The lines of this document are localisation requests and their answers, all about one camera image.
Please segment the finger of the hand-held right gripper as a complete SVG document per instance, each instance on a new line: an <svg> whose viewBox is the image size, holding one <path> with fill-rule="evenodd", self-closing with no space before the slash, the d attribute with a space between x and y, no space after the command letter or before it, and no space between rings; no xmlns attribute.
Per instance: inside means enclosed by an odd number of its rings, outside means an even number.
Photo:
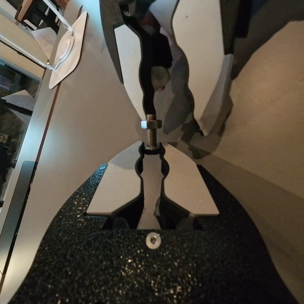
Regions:
<svg viewBox="0 0 304 304"><path fill-rule="evenodd" d="M172 69L172 92L190 99L203 136L218 118L233 59L224 49L223 12L220 1L164 1L164 29L182 65Z"/></svg>
<svg viewBox="0 0 304 304"><path fill-rule="evenodd" d="M138 32L129 25L114 30L123 84L132 105L141 119L153 114L154 88L151 81L151 54L144 54L144 46Z"/></svg>

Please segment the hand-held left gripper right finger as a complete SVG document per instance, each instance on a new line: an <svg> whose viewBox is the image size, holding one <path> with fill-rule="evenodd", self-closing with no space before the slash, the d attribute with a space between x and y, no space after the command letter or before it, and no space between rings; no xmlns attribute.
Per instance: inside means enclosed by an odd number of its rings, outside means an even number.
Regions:
<svg viewBox="0 0 304 304"><path fill-rule="evenodd" d="M169 166L163 182L165 199L191 217L219 215L196 163L169 143L164 142L162 146L165 164Z"/></svg>

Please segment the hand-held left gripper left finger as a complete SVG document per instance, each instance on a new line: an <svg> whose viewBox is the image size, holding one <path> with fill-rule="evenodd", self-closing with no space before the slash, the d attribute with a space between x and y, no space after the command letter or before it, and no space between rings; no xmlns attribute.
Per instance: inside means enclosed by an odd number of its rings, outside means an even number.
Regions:
<svg viewBox="0 0 304 304"><path fill-rule="evenodd" d="M143 142L135 142L108 162L88 205L88 215L115 215L143 198L143 179L139 172L143 146Z"/></svg>

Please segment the steel hex bolt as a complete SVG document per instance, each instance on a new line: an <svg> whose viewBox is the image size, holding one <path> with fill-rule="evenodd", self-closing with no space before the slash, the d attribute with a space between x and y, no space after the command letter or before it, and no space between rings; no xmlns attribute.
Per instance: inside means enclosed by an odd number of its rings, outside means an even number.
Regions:
<svg viewBox="0 0 304 304"><path fill-rule="evenodd" d="M145 120L157 120L156 115L147 114ZM160 143L158 143L157 139L157 131L156 130L146 130L147 131L147 142L144 147L144 154L146 155L156 155L161 151Z"/></svg>

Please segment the steel hex nut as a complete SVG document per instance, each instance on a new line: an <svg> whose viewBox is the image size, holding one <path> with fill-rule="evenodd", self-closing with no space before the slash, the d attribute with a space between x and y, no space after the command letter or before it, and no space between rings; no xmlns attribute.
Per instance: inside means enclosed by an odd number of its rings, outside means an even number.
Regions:
<svg viewBox="0 0 304 304"><path fill-rule="evenodd" d="M141 128L145 130L156 130L162 127L161 120L142 120Z"/></svg>

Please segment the person's right hand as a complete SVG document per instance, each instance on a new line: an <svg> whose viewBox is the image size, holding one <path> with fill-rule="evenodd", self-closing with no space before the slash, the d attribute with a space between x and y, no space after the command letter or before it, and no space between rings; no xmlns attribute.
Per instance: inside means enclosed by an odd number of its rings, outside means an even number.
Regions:
<svg viewBox="0 0 304 304"><path fill-rule="evenodd" d="M162 92L170 80L169 70L163 66L153 66L151 68L151 83L154 92Z"/></svg>

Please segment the dark background furniture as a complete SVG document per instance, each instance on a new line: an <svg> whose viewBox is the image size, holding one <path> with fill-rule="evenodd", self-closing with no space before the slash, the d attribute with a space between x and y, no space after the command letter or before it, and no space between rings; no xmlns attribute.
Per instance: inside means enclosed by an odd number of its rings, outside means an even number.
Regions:
<svg viewBox="0 0 304 304"><path fill-rule="evenodd" d="M42 29L45 25L58 34L59 21L56 19L57 15L42 0L22 1L15 14L15 20L31 31Z"/></svg>

